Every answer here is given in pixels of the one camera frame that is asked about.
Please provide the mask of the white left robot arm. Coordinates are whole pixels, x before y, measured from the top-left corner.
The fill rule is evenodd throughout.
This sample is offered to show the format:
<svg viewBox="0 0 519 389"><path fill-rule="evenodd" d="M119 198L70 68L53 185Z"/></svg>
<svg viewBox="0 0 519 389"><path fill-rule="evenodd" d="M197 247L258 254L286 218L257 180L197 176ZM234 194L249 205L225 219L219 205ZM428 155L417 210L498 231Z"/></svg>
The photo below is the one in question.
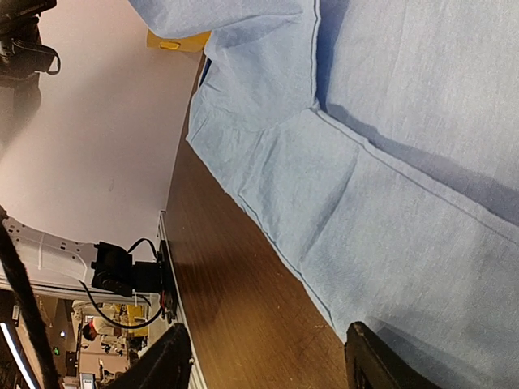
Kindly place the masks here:
<svg viewBox="0 0 519 389"><path fill-rule="evenodd" d="M58 53L43 45L38 28L54 1L1 3L1 145L8 145L40 108L42 74L61 70ZM132 257L109 243L73 242L31 228L13 216L1 216L4 241L19 259L2 256L2 278L14 287L21 282L62 289L69 280L89 284L91 290L131 297L135 285Z"/></svg>

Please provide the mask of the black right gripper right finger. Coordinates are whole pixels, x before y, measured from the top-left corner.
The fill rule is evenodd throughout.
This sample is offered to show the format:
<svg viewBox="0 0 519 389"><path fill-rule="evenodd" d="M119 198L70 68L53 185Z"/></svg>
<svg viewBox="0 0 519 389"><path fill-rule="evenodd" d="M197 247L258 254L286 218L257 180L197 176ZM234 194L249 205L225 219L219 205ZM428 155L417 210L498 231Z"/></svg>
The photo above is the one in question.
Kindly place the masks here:
<svg viewBox="0 0 519 389"><path fill-rule="evenodd" d="M347 330L345 366L348 388L438 388L413 370L366 324Z"/></svg>

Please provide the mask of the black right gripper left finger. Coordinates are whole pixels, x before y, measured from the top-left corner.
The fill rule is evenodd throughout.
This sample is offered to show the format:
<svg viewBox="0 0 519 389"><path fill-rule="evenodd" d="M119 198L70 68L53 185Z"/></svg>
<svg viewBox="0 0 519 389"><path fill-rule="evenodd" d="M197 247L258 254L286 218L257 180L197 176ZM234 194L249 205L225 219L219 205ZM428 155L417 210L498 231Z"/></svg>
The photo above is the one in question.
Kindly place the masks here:
<svg viewBox="0 0 519 389"><path fill-rule="evenodd" d="M191 376L191 338L175 323L109 389L187 389Z"/></svg>

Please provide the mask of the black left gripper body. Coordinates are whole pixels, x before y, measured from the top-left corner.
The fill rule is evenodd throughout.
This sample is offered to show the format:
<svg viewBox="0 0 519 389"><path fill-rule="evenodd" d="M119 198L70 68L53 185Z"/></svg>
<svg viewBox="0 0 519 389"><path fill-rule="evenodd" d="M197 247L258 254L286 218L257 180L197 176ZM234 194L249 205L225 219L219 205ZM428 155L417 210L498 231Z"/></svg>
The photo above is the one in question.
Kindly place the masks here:
<svg viewBox="0 0 519 389"><path fill-rule="evenodd" d="M41 43L38 28L41 14L56 5L54 0L1 0L2 77L60 72L61 58Z"/></svg>

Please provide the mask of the light blue long sleeve shirt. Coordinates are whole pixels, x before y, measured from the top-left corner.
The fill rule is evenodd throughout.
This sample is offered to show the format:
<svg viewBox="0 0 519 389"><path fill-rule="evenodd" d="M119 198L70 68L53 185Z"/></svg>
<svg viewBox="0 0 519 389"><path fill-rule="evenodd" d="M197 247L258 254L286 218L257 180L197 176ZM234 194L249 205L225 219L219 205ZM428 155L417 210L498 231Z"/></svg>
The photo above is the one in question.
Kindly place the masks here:
<svg viewBox="0 0 519 389"><path fill-rule="evenodd" d="M209 32L187 142L336 334L518 385L518 4L135 1Z"/></svg>

